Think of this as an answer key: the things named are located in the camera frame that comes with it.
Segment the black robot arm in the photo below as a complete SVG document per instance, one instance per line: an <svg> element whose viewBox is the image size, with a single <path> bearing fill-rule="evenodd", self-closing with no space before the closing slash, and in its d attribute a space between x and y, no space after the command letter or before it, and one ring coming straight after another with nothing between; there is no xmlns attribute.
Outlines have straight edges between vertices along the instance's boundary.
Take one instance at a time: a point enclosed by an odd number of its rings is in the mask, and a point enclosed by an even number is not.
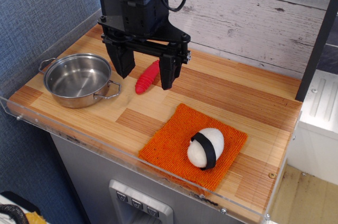
<svg viewBox="0 0 338 224"><path fill-rule="evenodd" d="M182 64L191 59L191 37L174 27L169 12L178 12L186 2L172 8L168 0L100 0L102 41L116 72L127 77L135 67L134 52L159 58L162 88L168 90L179 77Z"/></svg>

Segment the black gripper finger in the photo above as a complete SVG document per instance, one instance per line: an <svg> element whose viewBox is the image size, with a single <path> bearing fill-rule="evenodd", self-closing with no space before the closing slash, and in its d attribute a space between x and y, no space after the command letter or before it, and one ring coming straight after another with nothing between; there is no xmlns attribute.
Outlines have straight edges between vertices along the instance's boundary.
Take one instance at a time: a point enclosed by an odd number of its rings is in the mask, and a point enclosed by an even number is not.
<svg viewBox="0 0 338 224"><path fill-rule="evenodd" d="M135 68L134 51L129 47L130 42L109 43L105 46L116 72L125 79Z"/></svg>
<svg viewBox="0 0 338 224"><path fill-rule="evenodd" d="M172 88L173 82L179 77L182 59L175 55L164 54L159 59L159 70L163 90Z"/></svg>

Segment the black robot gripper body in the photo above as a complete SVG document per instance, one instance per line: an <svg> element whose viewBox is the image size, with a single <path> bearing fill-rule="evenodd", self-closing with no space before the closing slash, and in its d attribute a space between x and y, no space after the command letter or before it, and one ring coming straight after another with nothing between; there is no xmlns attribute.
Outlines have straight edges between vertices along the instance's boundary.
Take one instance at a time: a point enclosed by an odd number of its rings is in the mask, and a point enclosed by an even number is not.
<svg viewBox="0 0 338 224"><path fill-rule="evenodd" d="M121 12L121 20L112 16L101 16L98 20L104 44L130 42L134 52L158 58L175 55L182 59L182 64L189 62L191 52L187 45L191 38L169 22L168 9L161 0L149 0L146 4L122 1Z"/></svg>

